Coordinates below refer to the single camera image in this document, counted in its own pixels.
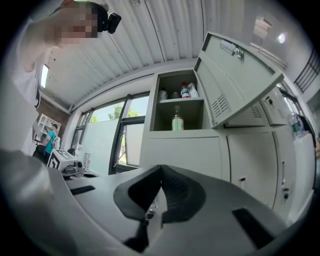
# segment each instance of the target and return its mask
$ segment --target cabinet shelf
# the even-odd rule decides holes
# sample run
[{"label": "cabinet shelf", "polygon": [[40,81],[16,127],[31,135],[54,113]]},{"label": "cabinet shelf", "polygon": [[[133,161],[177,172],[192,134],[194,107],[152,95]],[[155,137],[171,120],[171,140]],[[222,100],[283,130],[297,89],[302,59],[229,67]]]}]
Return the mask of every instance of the cabinet shelf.
[{"label": "cabinet shelf", "polygon": [[184,121],[185,130],[197,130],[200,128],[200,120],[204,107],[204,99],[197,98],[174,98],[160,100],[157,103],[157,118],[161,120],[162,128],[160,131],[170,131],[172,118],[175,114],[175,106],[181,107],[181,115]]}]

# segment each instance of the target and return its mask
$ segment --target corrugated ceiling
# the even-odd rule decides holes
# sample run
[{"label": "corrugated ceiling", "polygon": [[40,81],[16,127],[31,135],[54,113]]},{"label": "corrugated ceiling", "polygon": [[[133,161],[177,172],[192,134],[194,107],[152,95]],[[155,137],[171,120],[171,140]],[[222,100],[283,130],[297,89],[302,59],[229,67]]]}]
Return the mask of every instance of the corrugated ceiling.
[{"label": "corrugated ceiling", "polygon": [[[61,1],[52,1],[33,18],[50,14]],[[105,83],[153,64],[197,58],[207,31],[250,45],[257,16],[271,20],[263,47],[282,59],[289,42],[280,45],[282,31],[293,36],[292,22],[275,3],[264,0],[106,0],[109,11],[122,16],[115,34],[103,32],[80,46],[52,48],[46,61],[46,88],[72,105]]]}]

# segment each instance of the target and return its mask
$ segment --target wall cabinet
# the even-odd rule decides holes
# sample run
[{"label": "wall cabinet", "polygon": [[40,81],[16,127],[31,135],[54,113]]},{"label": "wall cabinet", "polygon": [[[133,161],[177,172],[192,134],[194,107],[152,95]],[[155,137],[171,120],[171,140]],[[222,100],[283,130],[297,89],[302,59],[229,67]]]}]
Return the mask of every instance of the wall cabinet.
[{"label": "wall cabinet", "polygon": [[260,102],[257,102],[231,118],[225,124],[225,127],[262,127],[267,125],[267,116]]},{"label": "wall cabinet", "polygon": [[278,88],[275,87],[260,102],[271,126],[286,125],[288,123],[287,115],[289,111]]},{"label": "wall cabinet", "polygon": [[259,53],[231,38],[208,32],[194,71],[216,128],[256,103],[283,80]]},{"label": "wall cabinet", "polygon": [[219,138],[151,138],[148,154],[141,156],[145,166],[169,165],[214,178],[222,178]]},{"label": "wall cabinet", "polygon": [[227,137],[231,182],[272,208],[277,188],[277,154],[271,132]]},{"label": "wall cabinet", "polygon": [[[292,138],[275,143],[282,135],[275,139],[273,134],[278,125],[287,124],[277,91],[272,91],[282,79],[279,69],[259,53],[209,32],[193,70],[154,75],[139,166],[171,165],[232,182],[269,208],[277,206],[285,219],[278,180],[281,163],[294,156],[277,144]],[[172,99],[182,82],[194,83],[199,97]],[[166,100],[158,99],[162,88]],[[267,97],[274,99],[270,110]],[[171,131],[175,105],[181,107],[182,131]],[[288,186],[294,182],[287,179]]]},{"label": "wall cabinet", "polygon": [[278,157],[278,183],[273,210],[287,222],[296,185],[296,152],[289,126],[273,132]]}]

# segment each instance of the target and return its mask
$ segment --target frosted window film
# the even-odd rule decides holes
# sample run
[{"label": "frosted window film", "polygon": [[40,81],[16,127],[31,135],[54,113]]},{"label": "frosted window film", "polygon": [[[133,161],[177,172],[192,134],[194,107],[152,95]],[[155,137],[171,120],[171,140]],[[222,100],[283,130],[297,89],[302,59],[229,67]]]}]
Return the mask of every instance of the frosted window film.
[{"label": "frosted window film", "polygon": [[139,166],[144,124],[126,126],[126,157],[129,166]]},{"label": "frosted window film", "polygon": [[85,129],[80,159],[85,153],[90,153],[90,166],[92,172],[107,176],[111,148],[114,142],[118,119],[89,123]]}]

